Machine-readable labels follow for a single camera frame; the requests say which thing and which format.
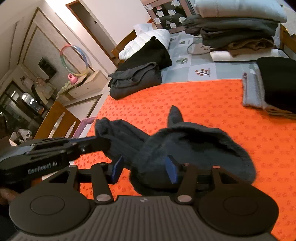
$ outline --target human hand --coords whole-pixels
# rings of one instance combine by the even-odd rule
[[[11,201],[18,195],[16,191],[10,190],[8,188],[0,188],[0,205],[6,205],[11,203]]]

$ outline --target white pillow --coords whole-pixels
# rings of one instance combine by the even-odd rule
[[[119,53],[119,59],[127,60],[135,52],[139,51],[140,48],[142,48],[145,45],[145,43],[147,43],[151,39],[152,36],[155,36],[156,39],[158,39],[165,46],[165,48],[168,49],[168,45],[170,43],[169,31],[164,28],[156,29],[156,30],[142,33],[138,37],[136,37],[134,40],[130,41],[124,47],[124,50],[122,50]]]
[[[140,36],[140,34],[142,34],[142,33],[146,33],[148,31],[153,30],[152,23],[136,24],[133,28],[134,28],[137,36]]]
[[[253,53],[253,54],[240,54],[236,57],[232,57],[228,51],[214,51],[210,52],[213,61],[253,61],[262,57],[278,57],[279,50],[272,49],[265,53]]]

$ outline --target hula hoop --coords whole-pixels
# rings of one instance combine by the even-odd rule
[[[80,55],[82,56],[83,61],[84,61],[84,63],[85,63],[85,68],[86,68],[86,70],[85,70],[83,73],[81,73],[81,74],[74,73],[74,72],[73,72],[73,71],[67,66],[67,64],[66,64],[66,62],[65,62],[65,59],[64,59],[64,57],[63,57],[63,56],[64,56],[64,55],[63,55],[63,52],[64,52],[65,48],[67,48],[67,47],[74,48],[74,49],[77,50],[77,51],[80,53]],[[87,62],[87,58],[86,58],[85,53],[83,52],[83,50],[82,50],[81,48],[79,48],[79,47],[77,47],[77,46],[75,46],[75,45],[71,45],[71,44],[67,44],[67,45],[65,45],[65,46],[61,49],[61,51],[60,51],[60,58],[61,58],[61,62],[62,62],[62,64],[63,64],[63,66],[65,67],[65,69],[68,70],[71,74],[73,74],[73,75],[75,75],[75,76],[77,76],[77,77],[83,76],[83,75],[85,75],[85,74],[87,74],[87,73],[89,72],[89,65],[88,65],[88,62]]]

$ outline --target folded black clothing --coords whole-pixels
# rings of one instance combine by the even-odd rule
[[[122,155],[125,168],[128,169],[131,167],[134,156],[150,137],[124,120],[110,121],[105,117],[96,120],[95,132],[96,136],[104,137],[111,143],[110,149],[104,151],[105,156],[116,161]]]
[[[202,36],[205,46],[220,48],[242,39],[274,36],[278,21],[258,18],[203,18],[192,15],[183,21],[187,34]]]
[[[296,61],[263,57],[257,60],[263,80],[264,100],[281,110],[296,113]]]
[[[155,36],[152,36],[140,50],[129,57],[116,71],[133,69],[151,62],[155,62],[160,70],[172,65],[167,49]]]
[[[108,76],[113,79],[110,96],[114,99],[121,99],[140,90],[161,84],[161,72],[155,62],[125,71],[117,71]]]
[[[165,157],[172,155],[182,163],[210,170],[218,165],[242,180],[252,183],[255,168],[248,153],[224,131],[184,122],[179,109],[171,107],[168,127],[149,136],[127,122],[96,121],[96,135],[107,138],[111,148],[104,154],[111,160],[123,155],[125,167],[131,170],[130,180],[140,194],[175,193],[165,169]]]

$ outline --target electrical cord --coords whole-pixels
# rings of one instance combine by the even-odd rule
[[[207,54],[207,53],[210,53],[211,50],[209,49],[208,52],[205,52],[205,53],[190,53],[189,52],[189,48],[191,47],[191,45],[195,44],[197,41],[199,41],[200,39],[202,39],[202,36],[198,37],[198,39],[196,39],[195,41],[193,41],[187,48],[187,54],[191,54],[191,55],[202,55],[202,54]]]

